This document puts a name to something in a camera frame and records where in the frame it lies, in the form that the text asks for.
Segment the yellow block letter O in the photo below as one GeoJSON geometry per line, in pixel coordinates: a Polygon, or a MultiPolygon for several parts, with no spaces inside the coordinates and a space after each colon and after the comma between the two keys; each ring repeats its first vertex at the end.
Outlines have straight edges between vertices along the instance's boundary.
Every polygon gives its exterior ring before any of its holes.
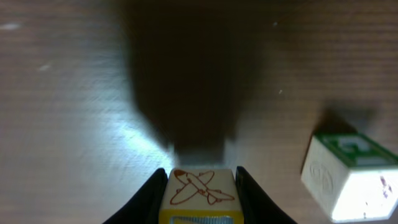
{"type": "Polygon", "coordinates": [[[232,170],[173,169],[159,209],[159,223],[243,224],[232,170]]]}

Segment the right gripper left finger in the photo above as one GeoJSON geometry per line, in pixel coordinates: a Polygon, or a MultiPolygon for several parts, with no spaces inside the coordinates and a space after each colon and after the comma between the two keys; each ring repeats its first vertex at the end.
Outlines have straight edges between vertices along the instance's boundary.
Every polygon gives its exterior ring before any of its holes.
{"type": "Polygon", "coordinates": [[[159,211],[168,177],[157,169],[142,187],[103,224],[159,224],[159,211]]]}

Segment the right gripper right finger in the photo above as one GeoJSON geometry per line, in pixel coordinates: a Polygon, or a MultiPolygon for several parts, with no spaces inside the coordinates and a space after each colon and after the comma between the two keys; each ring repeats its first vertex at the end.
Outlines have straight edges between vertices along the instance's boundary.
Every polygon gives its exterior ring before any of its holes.
{"type": "Polygon", "coordinates": [[[242,166],[236,168],[236,188],[245,224],[297,224],[242,166]]]}

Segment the white block green side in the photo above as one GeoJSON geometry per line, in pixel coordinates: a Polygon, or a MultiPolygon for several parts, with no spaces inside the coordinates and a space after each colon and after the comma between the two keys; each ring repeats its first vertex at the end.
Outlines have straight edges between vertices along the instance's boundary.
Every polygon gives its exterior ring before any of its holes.
{"type": "Polygon", "coordinates": [[[397,207],[397,156],[360,133],[313,135],[301,180],[333,223],[387,220],[397,207]]]}

